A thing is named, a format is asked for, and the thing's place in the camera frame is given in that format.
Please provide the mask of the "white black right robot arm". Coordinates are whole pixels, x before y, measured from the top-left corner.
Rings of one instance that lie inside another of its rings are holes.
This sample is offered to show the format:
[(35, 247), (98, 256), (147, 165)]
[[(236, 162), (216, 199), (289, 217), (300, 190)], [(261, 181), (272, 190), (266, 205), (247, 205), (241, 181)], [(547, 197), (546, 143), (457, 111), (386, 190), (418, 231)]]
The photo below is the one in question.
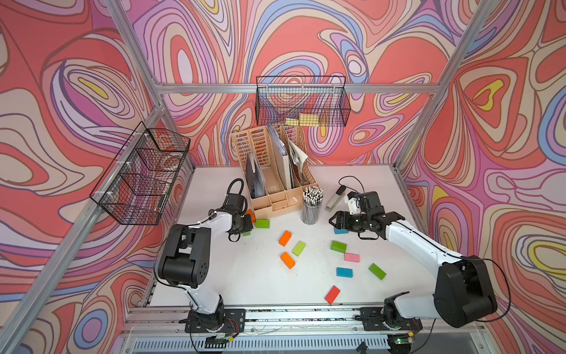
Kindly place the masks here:
[(442, 319), (459, 328), (479, 321), (498, 309), (485, 261), (454, 252), (422, 234), (398, 212), (386, 212), (376, 192), (354, 199), (355, 212), (337, 211), (329, 219), (337, 230), (361, 235), (374, 233), (399, 246), (424, 266), (436, 280), (431, 293), (402, 292), (385, 299), (379, 319), (397, 329), (410, 319)]

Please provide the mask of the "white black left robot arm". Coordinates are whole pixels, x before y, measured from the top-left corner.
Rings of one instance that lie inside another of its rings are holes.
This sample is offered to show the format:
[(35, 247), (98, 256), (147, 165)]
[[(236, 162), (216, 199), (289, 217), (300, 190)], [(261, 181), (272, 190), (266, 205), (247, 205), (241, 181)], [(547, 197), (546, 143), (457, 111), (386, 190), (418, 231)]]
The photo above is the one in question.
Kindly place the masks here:
[(245, 196), (228, 193), (223, 205), (209, 211), (196, 224), (176, 224), (161, 246), (154, 277), (165, 286), (181, 289), (200, 315), (221, 312), (222, 297), (205, 283), (210, 270), (212, 241), (220, 236), (236, 237), (253, 229)]

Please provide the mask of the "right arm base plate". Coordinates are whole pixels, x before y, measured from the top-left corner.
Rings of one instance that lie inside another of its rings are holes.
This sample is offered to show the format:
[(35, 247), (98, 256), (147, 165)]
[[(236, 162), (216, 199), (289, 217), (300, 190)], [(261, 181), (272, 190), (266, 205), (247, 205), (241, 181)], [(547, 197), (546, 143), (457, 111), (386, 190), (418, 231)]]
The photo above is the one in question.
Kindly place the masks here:
[(406, 319), (388, 307), (361, 308), (360, 313), (354, 315), (354, 320), (362, 322), (365, 331), (410, 331), (414, 333), (423, 329), (420, 319)]

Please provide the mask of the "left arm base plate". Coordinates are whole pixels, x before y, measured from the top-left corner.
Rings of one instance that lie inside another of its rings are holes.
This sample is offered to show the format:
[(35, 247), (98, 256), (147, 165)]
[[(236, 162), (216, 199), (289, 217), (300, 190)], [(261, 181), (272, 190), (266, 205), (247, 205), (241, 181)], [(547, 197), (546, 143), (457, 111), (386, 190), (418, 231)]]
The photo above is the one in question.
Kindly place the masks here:
[(245, 330), (246, 310), (243, 308), (232, 308), (224, 310), (221, 314), (199, 314), (190, 311), (187, 318), (179, 322), (184, 324), (186, 333), (228, 333), (238, 334)]

